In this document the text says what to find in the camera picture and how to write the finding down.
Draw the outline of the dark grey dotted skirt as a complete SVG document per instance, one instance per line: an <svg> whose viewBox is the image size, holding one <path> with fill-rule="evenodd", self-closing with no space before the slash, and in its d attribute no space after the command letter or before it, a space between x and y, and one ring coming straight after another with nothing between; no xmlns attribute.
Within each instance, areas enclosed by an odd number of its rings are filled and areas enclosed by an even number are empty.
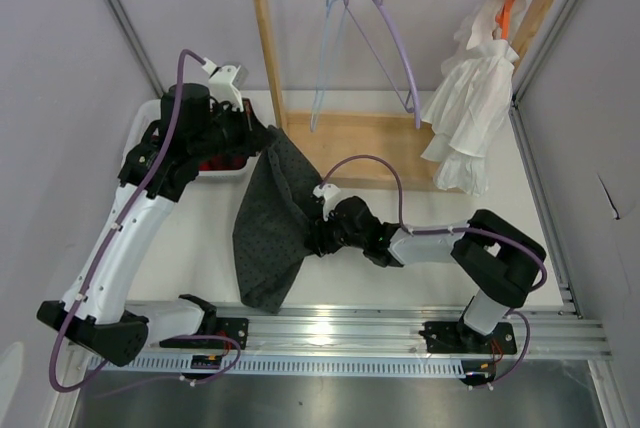
<svg viewBox="0 0 640 428"><path fill-rule="evenodd" d="M322 209L313 190L322 177L285 132L267 129L267 144L255 164L238 210L233 255L241 302L277 313L312 251L310 225Z"/></svg>

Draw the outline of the light blue wire hanger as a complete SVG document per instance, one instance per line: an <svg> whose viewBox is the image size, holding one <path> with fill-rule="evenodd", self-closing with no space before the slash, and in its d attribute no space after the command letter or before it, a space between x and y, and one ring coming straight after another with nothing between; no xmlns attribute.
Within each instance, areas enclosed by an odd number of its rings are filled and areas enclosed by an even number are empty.
<svg viewBox="0 0 640 428"><path fill-rule="evenodd" d="M316 76L316 84L314 90L314 99L311 107L311 116L309 122L309 128L312 133L317 129L317 125L320 119L324 98L326 94L327 84L329 80L329 70L333 62L333 57L336 50L337 43L334 43L332 49L328 48L329 36L331 33L331 12L334 5L340 0L325 0L325 13L324 24L322 31L322 38L320 44L320 54L318 61L318 70Z"/></svg>

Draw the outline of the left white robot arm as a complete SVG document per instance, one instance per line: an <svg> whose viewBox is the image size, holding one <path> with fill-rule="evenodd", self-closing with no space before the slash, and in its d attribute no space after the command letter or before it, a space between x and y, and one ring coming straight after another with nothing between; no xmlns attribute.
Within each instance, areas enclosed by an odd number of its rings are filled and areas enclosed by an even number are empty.
<svg viewBox="0 0 640 428"><path fill-rule="evenodd" d="M210 82L171 87L141 107L134 145L118 174L111 214L91 258L59 301L41 304L37 318L71 342L122 367L148 345L189 341L209 346L217 309L195 296L134 303L132 282L164 220L215 157L251 157L268 133L238 88Z"/></svg>

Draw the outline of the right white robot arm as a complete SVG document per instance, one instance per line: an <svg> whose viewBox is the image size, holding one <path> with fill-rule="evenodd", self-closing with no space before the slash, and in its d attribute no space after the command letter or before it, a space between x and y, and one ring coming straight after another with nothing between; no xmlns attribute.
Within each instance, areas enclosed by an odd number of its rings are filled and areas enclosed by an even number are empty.
<svg viewBox="0 0 640 428"><path fill-rule="evenodd" d="M545 249L487 209L454 225L408 228L380 221L352 196L311 223L305 245L319 257L357 248L380 267L458 265L478 291L458 321L424 324L420 334L430 353L515 353L513 330L503 318L547 279Z"/></svg>

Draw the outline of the orange plastic hanger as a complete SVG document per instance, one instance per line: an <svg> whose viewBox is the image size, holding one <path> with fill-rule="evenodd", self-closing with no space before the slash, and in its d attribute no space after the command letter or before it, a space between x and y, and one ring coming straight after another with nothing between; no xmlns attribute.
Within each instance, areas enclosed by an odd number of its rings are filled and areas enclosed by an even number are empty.
<svg viewBox="0 0 640 428"><path fill-rule="evenodd" d="M495 22L497 23L500 31L500 38L503 40L507 40L509 38L511 15L516 1L518 0L504 0L502 8L495 16Z"/></svg>

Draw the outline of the red plaid garment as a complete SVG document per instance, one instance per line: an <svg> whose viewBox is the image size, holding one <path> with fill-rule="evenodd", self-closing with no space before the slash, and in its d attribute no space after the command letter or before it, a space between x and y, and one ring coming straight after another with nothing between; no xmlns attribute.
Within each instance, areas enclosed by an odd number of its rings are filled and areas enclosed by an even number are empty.
<svg viewBox="0 0 640 428"><path fill-rule="evenodd" d="M212 155L209 153L209 134L212 128L212 115L210 107L210 121L196 142L196 154L198 155L201 170L234 170L242 167L247 161L247 156Z"/></svg>

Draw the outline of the wooden clothes rack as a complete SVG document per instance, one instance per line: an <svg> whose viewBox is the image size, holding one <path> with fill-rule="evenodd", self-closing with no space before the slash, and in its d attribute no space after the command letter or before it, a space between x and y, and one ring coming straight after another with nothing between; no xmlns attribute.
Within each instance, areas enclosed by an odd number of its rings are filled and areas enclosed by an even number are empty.
<svg viewBox="0 0 640 428"><path fill-rule="evenodd" d="M533 0L518 28L514 47L525 56L555 0ZM253 0L275 120L314 166L330 170L340 160L357 154L371 154L390 162L405 185L431 191L435 163L420 159L420 152L432 139L430 128L416 129L407 115L332 112L318 132L304 130L311 115L289 111L283 99L276 42L268 0Z"/></svg>

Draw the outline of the white plastic basket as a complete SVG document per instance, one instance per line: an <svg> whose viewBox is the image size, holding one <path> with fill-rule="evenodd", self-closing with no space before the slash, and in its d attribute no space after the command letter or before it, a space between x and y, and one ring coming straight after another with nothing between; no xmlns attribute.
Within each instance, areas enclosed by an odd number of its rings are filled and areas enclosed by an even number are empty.
<svg viewBox="0 0 640 428"><path fill-rule="evenodd" d="M122 162L126 161L126 156L142 139L145 130L150 123L161 116L161 101L154 99L143 103L134 117L128 138L124 145ZM201 170L196 177L196 182L238 182L249 173L249 162L234 170Z"/></svg>

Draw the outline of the white ruffled garment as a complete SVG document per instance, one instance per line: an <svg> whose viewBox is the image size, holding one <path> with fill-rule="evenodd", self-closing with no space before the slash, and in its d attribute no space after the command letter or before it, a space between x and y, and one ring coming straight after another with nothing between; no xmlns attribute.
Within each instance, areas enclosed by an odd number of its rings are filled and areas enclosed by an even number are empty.
<svg viewBox="0 0 640 428"><path fill-rule="evenodd" d="M488 189L486 157L506 119L520 59L496 21L505 1L485 0L464 18L453 36L456 51L441 64L443 80L422 107L434 136L421 157L438 164L433 183L441 190L480 196Z"/></svg>

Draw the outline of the aluminium mounting rail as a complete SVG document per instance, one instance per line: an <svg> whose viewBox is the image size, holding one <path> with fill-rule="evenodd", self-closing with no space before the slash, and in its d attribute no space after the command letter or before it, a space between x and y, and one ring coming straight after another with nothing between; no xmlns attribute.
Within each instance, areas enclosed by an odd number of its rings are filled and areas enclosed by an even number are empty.
<svg viewBox="0 0 640 428"><path fill-rule="evenodd" d="M271 315L237 303L220 303L222 317L246 318L246 352L282 356L404 358L426 354L419 335L426 321L454 321L459 307L367 308L311 305ZM610 360L603 323L575 312L527 311L533 360Z"/></svg>

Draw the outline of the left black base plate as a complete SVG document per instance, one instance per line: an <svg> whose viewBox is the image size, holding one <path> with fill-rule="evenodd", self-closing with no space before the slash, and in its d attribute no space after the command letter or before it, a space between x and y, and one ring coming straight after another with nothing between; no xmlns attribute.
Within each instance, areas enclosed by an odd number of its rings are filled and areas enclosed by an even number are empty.
<svg viewBox="0 0 640 428"><path fill-rule="evenodd" d="M215 335L218 337L226 337L237 342L241 349L246 348L248 334L249 334L249 319L239 317L218 317L213 327L202 326L195 336L210 336ZM200 349L200 350L224 350L234 348L234 345L229 341L221 341L218 339L194 339L193 335L189 339L168 339L159 342L159 346L162 348L176 348L176 349Z"/></svg>

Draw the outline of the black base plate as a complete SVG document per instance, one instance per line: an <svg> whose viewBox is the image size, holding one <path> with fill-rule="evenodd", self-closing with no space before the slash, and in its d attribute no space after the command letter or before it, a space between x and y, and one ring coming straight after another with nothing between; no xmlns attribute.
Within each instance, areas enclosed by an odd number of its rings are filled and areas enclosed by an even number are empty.
<svg viewBox="0 0 640 428"><path fill-rule="evenodd" d="M202 326L195 336L210 336L215 335L218 337L226 337L237 342L241 349L246 348L248 334L249 334L249 319L239 317L218 317L213 327ZM194 339L193 335L189 339L168 339L159 342L159 346L162 348L176 348L176 349L200 349L200 350L224 350L234 348L234 345L229 341L221 341L218 339Z"/></svg>
<svg viewBox="0 0 640 428"><path fill-rule="evenodd" d="M489 335L478 334L461 321L426 321L418 334L425 340L430 354L514 355L517 352L513 327L500 322Z"/></svg>

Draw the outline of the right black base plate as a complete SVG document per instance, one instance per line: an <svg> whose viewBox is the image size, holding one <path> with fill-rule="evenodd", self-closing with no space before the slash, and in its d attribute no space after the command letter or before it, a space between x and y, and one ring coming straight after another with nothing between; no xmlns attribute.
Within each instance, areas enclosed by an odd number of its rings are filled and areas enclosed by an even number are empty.
<svg viewBox="0 0 640 428"><path fill-rule="evenodd" d="M430 354L514 355L517 352L513 327L500 322L489 335L478 334L461 321L426 321L418 334L425 340Z"/></svg>

